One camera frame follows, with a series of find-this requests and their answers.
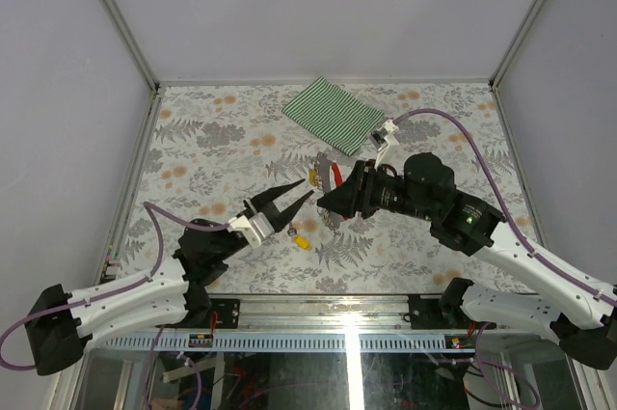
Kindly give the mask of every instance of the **table surface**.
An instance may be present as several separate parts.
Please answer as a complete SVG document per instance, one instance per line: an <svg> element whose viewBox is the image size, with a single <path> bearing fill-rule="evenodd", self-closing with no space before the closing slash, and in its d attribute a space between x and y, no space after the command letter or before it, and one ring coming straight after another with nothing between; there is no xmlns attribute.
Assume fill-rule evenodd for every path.
<svg viewBox="0 0 617 410"><path fill-rule="evenodd" d="M523 191L487 84L342 86L388 117L432 107L458 118L472 132L517 223L533 238ZM120 252L119 276L147 268L156 258L156 235L144 201L186 220L201 217L225 222L242 209L242 200L271 186L306 178L306 183L278 204L282 208L309 189L315 191L294 221L312 248L303 250L286 233L279 233L264 246L229 258L228 272L209 291L442 292L453 277L460 276L501 290L526 290L501 270L441 246L422 221L380 211L371 219L344 221L333 229L315 205L323 194L314 180L317 154L336 162L346 178L358 158L374 157L375 152L366 142L355 157L346 156L284 116L284 105L304 88L166 89ZM402 169L410 154L431 151L454 170L461 190L496 206L473 151L455 125L421 115L404 123L397 138L402 148L391 161L395 168ZM165 254L170 255L178 247L182 228L162 220Z"/></svg>

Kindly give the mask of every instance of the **green striped cloth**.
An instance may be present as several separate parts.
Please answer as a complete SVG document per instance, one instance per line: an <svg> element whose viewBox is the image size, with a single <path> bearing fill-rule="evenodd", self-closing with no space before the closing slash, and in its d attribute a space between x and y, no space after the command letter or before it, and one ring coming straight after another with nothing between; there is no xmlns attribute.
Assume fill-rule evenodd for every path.
<svg viewBox="0 0 617 410"><path fill-rule="evenodd" d="M282 113L350 156L384 118L384 113L363 105L323 77L302 90Z"/></svg>

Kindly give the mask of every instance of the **small yellow toy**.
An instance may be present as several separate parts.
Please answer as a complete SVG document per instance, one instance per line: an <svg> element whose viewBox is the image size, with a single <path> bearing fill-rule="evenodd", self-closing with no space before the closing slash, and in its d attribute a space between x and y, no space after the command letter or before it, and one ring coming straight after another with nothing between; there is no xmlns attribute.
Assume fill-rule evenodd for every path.
<svg viewBox="0 0 617 410"><path fill-rule="evenodd" d="M304 238L302 238L300 235L294 237L293 240L298 246L300 246L305 251L310 250L311 248L310 243L306 241Z"/></svg>

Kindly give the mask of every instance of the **red wire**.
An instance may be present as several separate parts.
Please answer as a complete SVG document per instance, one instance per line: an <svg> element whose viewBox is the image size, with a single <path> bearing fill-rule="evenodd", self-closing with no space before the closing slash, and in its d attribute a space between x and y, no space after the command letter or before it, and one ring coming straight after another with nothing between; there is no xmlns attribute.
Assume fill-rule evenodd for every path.
<svg viewBox="0 0 617 410"><path fill-rule="evenodd" d="M216 325L219 322L219 313L214 311L210 316L210 336L214 341L214 330L216 329Z"/></svg>
<svg viewBox="0 0 617 410"><path fill-rule="evenodd" d="M335 173L336 187L339 187L343 184L343 176L340 174L340 169L338 169L338 165L335 162L332 163L332 172Z"/></svg>
<svg viewBox="0 0 617 410"><path fill-rule="evenodd" d="M475 321L472 321L471 325L469 326L469 329L467 330L467 337L469 339L471 339L471 337L473 336L473 333L475 332L476 327L477 327L477 323Z"/></svg>

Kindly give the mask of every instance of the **cable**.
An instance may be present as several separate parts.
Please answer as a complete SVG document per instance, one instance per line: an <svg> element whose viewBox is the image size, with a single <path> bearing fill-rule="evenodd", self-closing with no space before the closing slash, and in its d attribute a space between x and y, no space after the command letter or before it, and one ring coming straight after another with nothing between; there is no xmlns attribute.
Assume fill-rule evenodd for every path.
<svg viewBox="0 0 617 410"><path fill-rule="evenodd" d="M387 171L392 172L392 176L394 178L398 178L398 172L396 172L396 169L394 169L392 166L390 166L389 164L382 164L381 166L379 166L379 169L386 169Z"/></svg>
<svg viewBox="0 0 617 410"><path fill-rule="evenodd" d="M476 394L474 394L472 391L470 391L467 388L465 388L465 394L467 394L469 397L471 397L476 402L479 402L482 405L486 405L487 407L491 407L491 408L510 408L510 405L507 404L507 403L491 403L491 402L487 402L486 400L484 400L483 398L478 397Z"/></svg>
<svg viewBox="0 0 617 410"><path fill-rule="evenodd" d="M219 323L219 313L213 311L210 315L210 336L212 337L212 343L214 344L214 330L216 329L216 325Z"/></svg>
<svg viewBox="0 0 617 410"><path fill-rule="evenodd" d="M483 378L484 375L482 373L476 373L474 371L469 371L467 370L465 374L471 375L471 376L477 376L478 378Z"/></svg>
<svg viewBox="0 0 617 410"><path fill-rule="evenodd" d="M146 376L144 378L144 396L146 398L146 408L148 410L150 410L152 408L152 405L150 403L151 395L150 395L150 392L149 392L149 381L150 381L150 377L152 375L152 368L153 368L154 360L155 360L155 356L156 356L156 354L154 352L154 349L156 348L156 345L160 341L161 335L163 334L164 330L165 330L164 326L159 328L158 333L154 337L154 340L152 341L152 345L150 346L150 349L148 351L148 366L146 367ZM176 358L185 360L186 363L193 368L193 371L195 372L195 375L197 377L197 394L195 395L195 401L193 402L193 406L191 406L191 410L195 410L195 409L197 409L197 407L198 407L198 405L200 403L200 399L201 399L201 372L200 372L200 369L198 368L198 366L197 366L197 364L195 362L193 362L191 359L189 359L182 352L180 352L180 354L177 355ZM225 377L225 375L221 376L221 378L218 379L215 383L213 383L212 386L214 386L214 384L216 384L218 381L220 381L224 377Z"/></svg>
<svg viewBox="0 0 617 410"><path fill-rule="evenodd" d="M493 192L495 193L497 201L499 202L499 206L501 207L501 210L503 211L503 214L505 215L505 218L507 219L508 224L510 225L510 228L512 229L512 232L514 232L514 234L519 239L521 244L524 246L524 248L528 251L528 253L532 257L536 258L546 268L551 270L553 273L556 273L557 275L559 275L564 280L572 283L576 287L579 287L580 289L588 292L589 294L592 294L594 296L594 298L602 299L604 302L606 302L606 303L610 304L611 306L617 308L617 300L613 300L610 297L608 297L607 295L603 294L600 290L594 289L594 288L588 286L587 284L585 284L584 282L582 282L580 280L577 280L575 277L573 277L572 275L570 275L569 273L565 272L564 270L562 270L561 268L556 266L554 263L552 263L551 261L546 259L542 254L538 253L536 251L536 249L531 245L531 243L529 243L527 238L524 236L523 232L521 232L521 230L517 226L516 222L514 221L514 218L512 217L512 214L508 210L508 207L506 206L505 201L503 200L503 196L501 196L501 193L499 192L499 188L497 187L496 182L493 179L493 176L491 175L491 171L489 170L489 166L487 165L486 161L482 157L482 153L480 152L480 150L478 149L477 145L473 141L473 138L471 138L471 134L459 122L458 119L456 119L454 116L452 116L452 115L450 115L448 113L445 113L444 111L440 111L439 109L422 108L422 109L416 109L416 110L413 110L413 111L409 111L409 112L403 114L402 116L399 116L398 118L396 118L394 120L394 124L399 125L400 123L403 123L404 121L409 119L411 116L416 116L418 114L436 114L438 116L442 116L443 118L446 118L449 121L451 121L452 123L454 123L459 128L461 133L463 133L463 135L465 135L465 138L467 138L467 141L469 142L469 145L471 146L471 149L475 153L475 157L477 157L478 162L480 163L480 167L482 168L482 171L484 171L484 175L486 176L487 180L489 181L489 184L491 185L491 188L493 188Z"/></svg>
<svg viewBox="0 0 617 410"><path fill-rule="evenodd" d="M542 400L540 399L540 394L538 393L536 388L533 387L533 384L531 384L531 382L529 382L529 380L523 374L519 373L515 369L506 367L505 365L498 364L497 362L493 362L491 360L485 360L480 357L480 352L479 352L480 339L482 338L482 334L484 333L484 330L486 330L489 327L489 325L491 325L491 323L484 323L482 327L480 328L480 330L478 331L478 336L475 339L475 359L476 359L476 364L478 364L480 368L480 372L484 375L484 379L489 384L489 386L493 388L493 391L495 391L496 394L499 397L501 397L503 401L511 405L514 405L515 407L522 408L523 410L535 410L536 408L540 407ZM485 365L488 365L489 367L494 367L496 369L503 369L505 371L509 371L510 373L512 373L512 375L519 382L524 383L524 385L529 388L529 390L533 394L533 398L535 399L535 402L532 405L526 405L523 403L518 403L516 400L510 398L499 388L499 386L493 379L489 378L489 374L487 373L487 370L483 367Z"/></svg>
<svg viewBox="0 0 617 410"><path fill-rule="evenodd" d="M223 376L221 376L219 379L217 379L216 381L214 381L212 383L212 387L214 387L215 384L217 384L219 381L221 381L222 379L226 378L227 376L239 376L239 374L237 374L237 373L224 373Z"/></svg>
<svg viewBox="0 0 617 410"><path fill-rule="evenodd" d="M226 230L229 227L229 224L216 225L213 227L205 227L205 226L200 226L197 224L192 224L190 222L186 222L180 219L179 217L176 217L175 215L171 214L167 210L160 208L158 205L154 205L153 203L149 203L149 202L145 202L144 207L146 208L146 212L148 213L149 218L152 220L152 224L154 224L154 229L156 230L156 237L158 240L158 255L156 257L156 263L152 267L152 270L150 270L149 277L144 277L142 280L139 280L131 285L127 285L126 287L120 287L118 289L114 289L112 291L105 292L103 294L98 294L97 296L93 296L90 299L91 304L93 302L102 301L103 299L107 299L117 294L124 294L130 291L131 289L140 287L144 283L147 283L150 277L156 274L159 267L161 266L161 263L163 262L163 249L164 248L163 248L163 232L161 231L161 226L158 223L158 220L156 220L156 216L154 215L154 212L157 212L161 214L162 216L167 217L168 219L172 220L173 222L176 222L177 224L183 225L184 227L187 227L192 230L197 230L199 232L220 232L222 230ZM7 338L17 328L25 325L26 323L32 320L36 320L37 318L41 318L42 316L57 314L59 312L68 311L70 309L74 309L76 307L82 307L86 305L88 305L88 301L86 299L81 300L81 301L76 301L76 302L70 302L70 303L65 304L64 306L53 307L51 309L46 309L44 311L40 311L34 314L27 315L23 317L22 319L20 319L19 321L17 321L16 323L14 323L13 325L11 325L2 334L2 336L0 336L0 367L4 369L9 369L11 371L30 371L32 369L35 369L37 367L36 365L15 365L15 364L11 364L7 362L4 359L4 357L2 357L2 346L4 345L4 342L7 340Z"/></svg>
<svg viewBox="0 0 617 410"><path fill-rule="evenodd" d="M475 333L475 329L477 328L477 323L475 321L472 321L471 324L469 325L469 329L467 330L467 337L468 339L471 339L471 337L473 336L473 333Z"/></svg>
<svg viewBox="0 0 617 410"><path fill-rule="evenodd" d="M452 116L452 115L450 115L448 113L445 113L444 111L440 111L439 109L422 108L422 109L416 109L416 110L413 110L413 111L409 111L409 112L403 114L402 116L399 116L398 118L396 118L394 120L394 124L399 125L400 123L403 123L404 121L409 119L411 116L416 116L418 114L436 114L438 116L442 116L443 118L446 118L449 121L451 121L452 123L454 123L459 128L459 130L463 133L463 135L465 136L465 138L469 142L469 145L471 146L471 149L473 150L473 152L475 154L475 157L478 159L478 162L480 163L480 167L482 168L482 171L484 172L484 175L486 176L487 180L489 181L489 184L491 185L491 188L493 189L493 192L495 193L496 199L499 202L499 206L501 207L501 210L503 211L503 214L505 215L506 220L507 220L508 224L510 225L510 228L512 229L512 231L514 232L516 237L519 239L521 244L529 252L530 255L536 257L544 266L546 266L549 270L552 270L557 275L561 276L563 279L573 283L575 286L580 287L581 289L584 289L585 291L589 292L590 294L594 294L594 296L596 296L596 297L600 297L605 302L608 302L609 304L617 307L617 302L616 301L613 301L612 299L610 299L609 297L605 296L604 294L601 294L600 292L595 291L593 288L589 287L585 283L580 282L576 278L572 277L570 274L564 272L559 267L557 267L556 265L554 265L553 263L548 261L541 254L536 252L535 248L531 245L531 243L529 243L529 241L523 235L523 232L521 232L519 227L516 225L516 223L514 221L514 218L512 217L512 214L510 213L510 211L508 209L508 206L506 205L505 201L503 200L503 196L501 195L501 192L499 191L499 188L497 187L495 179L493 178L493 175L491 174L491 171L489 170L489 166L486 163L486 161L484 160L484 157L482 157L482 153L480 152L480 149L477 147L477 145L473 141L473 138L471 137L471 134L469 133L469 131L465 128L464 125L462 125L459 122L458 119L456 119L454 116ZM497 362L492 362L492 361L489 361L489 360L483 360L483 359L480 358L480 355L479 355L479 352L478 352L480 338L482 336L482 333L484 333L484 330L486 330L489 325L490 325L490 323L485 323L484 325L482 325L482 327L478 331L478 334L477 334L477 337L476 337L476 340L475 340L475 358L476 358L476 363L479 366L480 372L484 375L484 379L489 384L489 386L491 386L491 388L493 388L493 390L497 393L497 395L500 396L505 402L507 402L507 403L509 403L511 405L514 405L514 406L516 406L518 408L521 408L523 410L534 410L534 409L538 408L540 406L540 404L541 404L540 395L538 394L538 391L533 387L533 385L523 375L521 375L520 373L518 373L514 369L506 367L505 365L498 364ZM517 401L515 401L512 398L510 398L509 396L507 396L497 386L495 381L493 381L491 378L488 377L486 369L483 368L483 366L486 366L486 365L488 365L490 367L495 367L495 368L498 368L498 369L503 369L505 371L511 372L515 377L517 377L526 386L529 387L529 389L531 390L531 393L533 394L533 396L535 398L535 402L532 405L525 405L525 404L522 404L522 403L518 403Z"/></svg>

